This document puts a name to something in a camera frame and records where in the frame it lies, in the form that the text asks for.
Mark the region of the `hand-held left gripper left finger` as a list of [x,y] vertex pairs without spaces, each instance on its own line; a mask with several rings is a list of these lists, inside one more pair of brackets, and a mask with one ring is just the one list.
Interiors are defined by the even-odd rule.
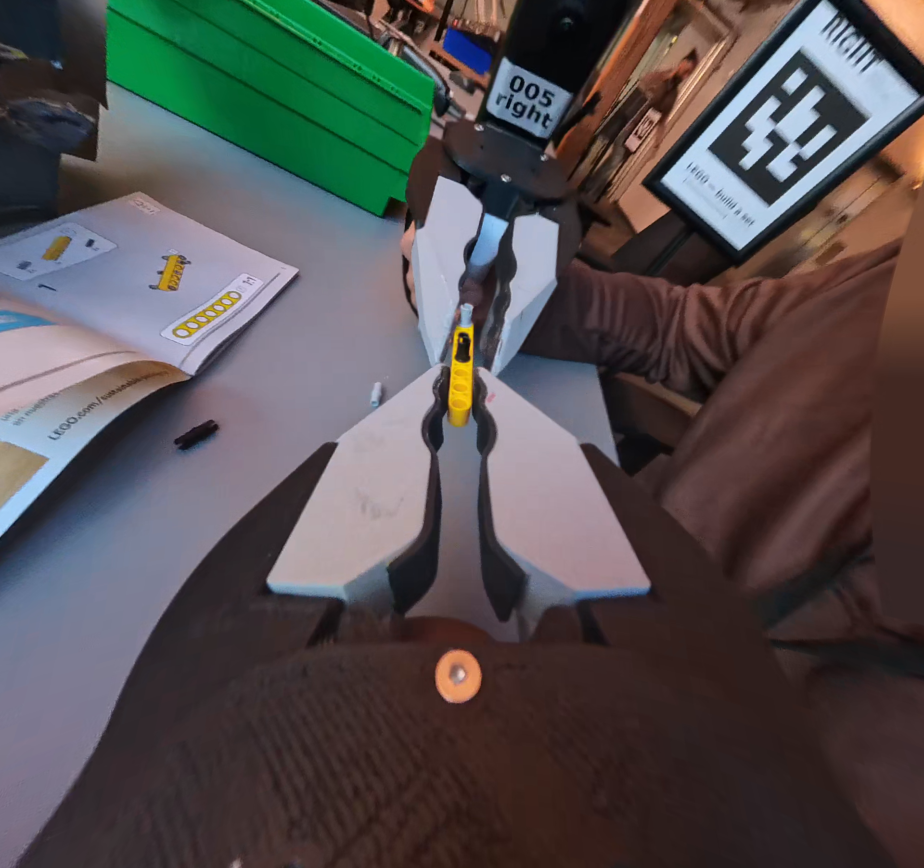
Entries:
[[343,433],[266,580],[276,595],[405,614],[438,568],[448,368]]

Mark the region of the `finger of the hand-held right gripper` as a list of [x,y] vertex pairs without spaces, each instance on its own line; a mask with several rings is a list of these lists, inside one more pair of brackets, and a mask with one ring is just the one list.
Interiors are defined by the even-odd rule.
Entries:
[[557,285],[559,227],[542,215],[515,217],[495,259],[496,295],[485,332],[485,367],[502,374]]
[[478,237],[482,205],[459,182],[438,177],[411,250],[418,326],[430,366],[445,362],[456,326],[466,253]]

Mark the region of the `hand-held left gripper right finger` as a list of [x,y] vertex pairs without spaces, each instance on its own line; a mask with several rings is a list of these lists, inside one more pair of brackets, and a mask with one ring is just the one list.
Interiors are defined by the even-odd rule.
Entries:
[[497,619],[535,631],[550,608],[648,595],[589,457],[617,466],[481,368],[473,403],[480,568]]

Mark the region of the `yellow lego beam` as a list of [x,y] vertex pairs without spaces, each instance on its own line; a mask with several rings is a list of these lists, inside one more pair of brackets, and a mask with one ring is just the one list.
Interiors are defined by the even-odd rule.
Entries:
[[451,362],[446,415],[448,423],[451,426],[461,428],[468,424],[475,394],[475,330],[474,327],[469,330],[463,330],[463,332],[468,332],[473,336],[472,358],[470,363],[458,364],[453,362],[454,335],[458,329],[459,328],[456,328],[454,331],[450,350]]

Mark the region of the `person's right forearm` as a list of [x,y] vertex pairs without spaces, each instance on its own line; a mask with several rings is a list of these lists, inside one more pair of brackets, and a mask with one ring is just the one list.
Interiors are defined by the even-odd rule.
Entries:
[[872,387],[875,342],[900,242],[813,271],[732,285],[569,266],[527,354],[641,377],[703,402],[732,376],[814,406]]

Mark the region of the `lego instruction booklet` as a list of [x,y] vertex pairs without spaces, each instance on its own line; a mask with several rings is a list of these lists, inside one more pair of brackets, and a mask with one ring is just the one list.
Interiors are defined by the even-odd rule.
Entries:
[[141,192],[1,242],[1,533],[111,423],[199,374],[298,277]]

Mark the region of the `small blue crate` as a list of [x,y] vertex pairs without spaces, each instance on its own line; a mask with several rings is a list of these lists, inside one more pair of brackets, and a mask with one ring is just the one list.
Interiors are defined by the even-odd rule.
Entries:
[[488,76],[501,42],[502,34],[498,31],[479,32],[457,24],[446,28],[442,48],[456,63],[479,76]]

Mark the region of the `person's brown clothing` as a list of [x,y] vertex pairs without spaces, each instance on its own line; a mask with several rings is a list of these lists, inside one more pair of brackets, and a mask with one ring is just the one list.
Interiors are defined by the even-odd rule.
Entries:
[[817,407],[732,376],[704,400],[653,493],[761,606],[764,632],[860,815],[899,866],[922,866],[922,625],[886,614],[876,577],[881,326],[867,400]]

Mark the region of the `black framed marker sign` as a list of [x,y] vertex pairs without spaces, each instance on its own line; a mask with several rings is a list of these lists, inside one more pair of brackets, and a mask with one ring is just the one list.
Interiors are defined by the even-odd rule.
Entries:
[[865,0],[799,0],[643,180],[747,261],[922,117],[922,61]]

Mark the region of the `green plastic bin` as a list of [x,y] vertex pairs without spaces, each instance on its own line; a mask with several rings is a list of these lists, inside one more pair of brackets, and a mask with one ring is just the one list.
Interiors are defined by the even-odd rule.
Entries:
[[406,201],[434,83],[309,0],[108,0],[109,80],[374,214]]

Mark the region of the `dark bag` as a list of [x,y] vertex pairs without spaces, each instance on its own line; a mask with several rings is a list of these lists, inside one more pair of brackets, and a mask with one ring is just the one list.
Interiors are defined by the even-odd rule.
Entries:
[[64,155],[95,160],[108,0],[1,0],[2,227],[54,215]]

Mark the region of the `wooden post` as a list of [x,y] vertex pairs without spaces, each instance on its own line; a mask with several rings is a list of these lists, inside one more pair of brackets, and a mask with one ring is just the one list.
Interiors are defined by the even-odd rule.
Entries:
[[598,74],[586,86],[587,97],[600,96],[594,112],[577,123],[556,151],[557,159],[571,177],[585,150],[593,140],[603,117],[618,100],[624,86],[656,35],[664,26],[678,0],[641,0],[620,36],[601,65]]

